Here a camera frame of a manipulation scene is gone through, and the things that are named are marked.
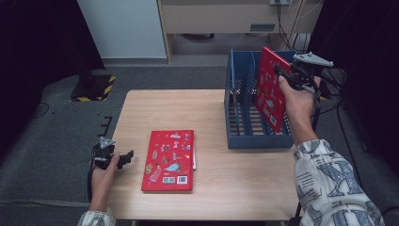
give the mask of person's left hand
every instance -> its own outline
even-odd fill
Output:
[[[106,170],[96,167],[91,176],[91,202],[88,210],[106,212],[108,193],[114,181],[120,155],[115,153]]]

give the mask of wall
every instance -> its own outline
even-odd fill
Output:
[[[102,58],[167,58],[156,0],[78,0]]]

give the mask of wrist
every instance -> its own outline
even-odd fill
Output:
[[[311,128],[311,119],[289,118],[289,123],[295,145],[318,138]]]
[[[88,206],[88,210],[92,211],[101,211],[106,213],[107,201],[104,199],[92,199],[90,205]]]

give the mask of blue plastic basket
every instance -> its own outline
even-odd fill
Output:
[[[276,53],[292,62],[295,51]],[[294,144],[287,117],[282,132],[276,134],[255,107],[260,57],[261,51],[229,53],[224,100],[229,149],[290,148]]]

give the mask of person's right hand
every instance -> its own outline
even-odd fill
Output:
[[[314,77],[317,86],[319,86],[320,80],[320,77]],[[317,135],[311,128],[314,95],[306,90],[292,89],[283,76],[279,76],[279,88],[285,97],[285,110],[295,144],[317,139]]]

